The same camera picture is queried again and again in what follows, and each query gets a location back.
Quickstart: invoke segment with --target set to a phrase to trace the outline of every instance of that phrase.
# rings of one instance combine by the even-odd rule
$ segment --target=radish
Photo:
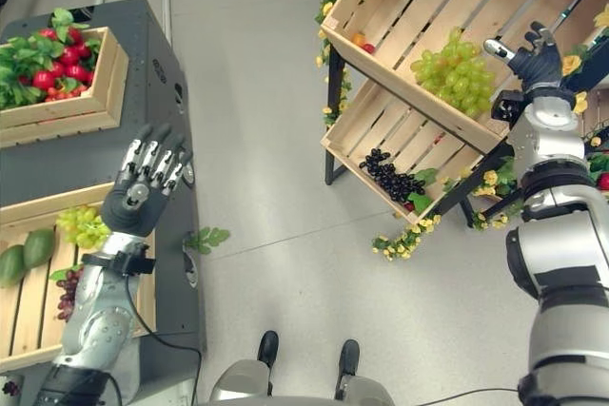
[[[66,68],[61,63],[53,61],[53,68],[50,70],[50,72],[55,78],[61,78],[64,76],[65,71]]]
[[[68,37],[74,45],[79,45],[83,41],[82,33],[80,33],[80,30],[75,28],[68,29]]]
[[[87,45],[85,45],[85,42],[79,43],[78,45],[75,46],[75,48],[78,51],[78,54],[80,55],[81,58],[87,59],[88,57],[90,57],[91,50],[88,48]]]
[[[55,86],[55,77],[48,70],[38,70],[34,73],[34,79],[31,85],[39,89],[47,90]]]
[[[65,47],[64,53],[59,57],[59,60],[65,66],[71,66],[73,64],[78,64],[80,54],[78,54],[76,47]]]
[[[81,66],[67,66],[66,76],[85,83],[88,80],[88,71]]]
[[[57,32],[53,29],[40,29],[38,33],[43,37],[50,38],[51,40],[57,40]]]
[[[609,172],[602,173],[599,176],[599,189],[600,190],[609,190]]]

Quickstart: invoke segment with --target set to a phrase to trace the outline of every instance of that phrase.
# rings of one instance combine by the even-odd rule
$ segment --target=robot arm
[[[506,239],[508,266],[540,305],[520,398],[526,406],[609,404],[609,205],[588,178],[554,38],[539,23],[531,28],[532,51],[484,43],[523,88],[493,105],[493,117],[512,126],[524,198],[525,223]]]
[[[129,146],[101,210],[112,233],[100,252],[83,256],[84,274],[62,336],[62,352],[53,361],[35,405],[97,405],[108,381],[107,371],[131,338],[135,316],[126,278],[130,277],[129,293],[134,297],[139,275],[150,274],[154,268],[154,260],[146,258],[145,237],[192,157],[181,152],[182,135],[161,154],[169,133],[169,125],[154,134],[145,126]]]

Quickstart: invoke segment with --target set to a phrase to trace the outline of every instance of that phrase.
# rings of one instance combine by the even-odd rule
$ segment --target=floor
[[[409,261],[370,251],[402,223],[351,175],[323,182],[320,0],[171,0],[173,44],[188,78],[202,224],[232,236],[201,260],[207,346],[199,398],[223,370],[280,334],[276,396],[332,395],[346,338],[360,374],[398,405],[526,372],[536,304],[512,282],[504,231],[477,233],[452,211]],[[62,0],[66,7],[91,0]],[[9,20],[57,0],[12,2]],[[160,14],[160,0],[150,0]],[[516,405],[481,394],[451,405]]]

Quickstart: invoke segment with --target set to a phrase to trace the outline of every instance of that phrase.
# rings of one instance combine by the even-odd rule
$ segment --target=green mango
[[[49,261],[55,250],[55,232],[40,228],[28,233],[24,244],[24,264],[28,270]]]
[[[0,254],[0,287],[18,284],[26,276],[23,244],[16,244]]]

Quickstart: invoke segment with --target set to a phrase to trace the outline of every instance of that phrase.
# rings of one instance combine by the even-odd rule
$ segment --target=wire
[[[118,382],[116,382],[116,379],[110,373],[108,373],[108,379],[114,387],[114,392],[116,392],[116,401],[118,402],[118,406],[123,406],[123,397],[121,396],[121,389],[118,387]]]
[[[131,297],[131,294],[129,293],[129,276],[125,276],[125,293],[127,294],[127,300],[129,302],[129,306],[131,307],[131,311],[133,312],[133,314],[135,315],[137,320],[140,322],[140,325],[142,325],[142,327],[146,330],[146,332],[153,339],[155,339],[160,344],[163,344],[164,346],[170,347],[172,349],[179,349],[181,351],[194,352],[197,355],[197,357],[199,358],[199,361],[197,363],[197,377],[194,378],[194,385],[192,386],[192,398],[190,400],[190,405],[195,406],[195,399],[197,397],[197,385],[199,384],[199,375],[201,374],[201,364],[203,363],[203,356],[201,355],[201,351],[199,349],[197,349],[196,347],[180,346],[178,344],[172,344],[170,342],[167,342],[164,339],[162,339],[161,337],[159,337],[156,333],[154,333],[150,329],[150,327],[147,326],[147,324],[144,322],[144,319],[142,319],[142,316],[140,316],[140,313],[137,312],[137,309],[135,308],[135,304],[133,303],[133,298]]]
[[[437,399],[435,401],[430,401],[428,403],[417,404],[416,406],[430,406],[432,404],[444,403],[445,401],[450,401],[451,399],[460,398],[461,396],[466,396],[466,395],[479,394],[480,392],[516,392],[516,393],[518,393],[518,390],[516,390],[516,389],[506,389],[504,387],[493,387],[493,388],[488,388],[488,389],[476,389],[476,390],[470,390],[469,392],[463,392],[462,394],[457,394],[457,395],[453,395],[453,396],[447,396],[446,398]]]

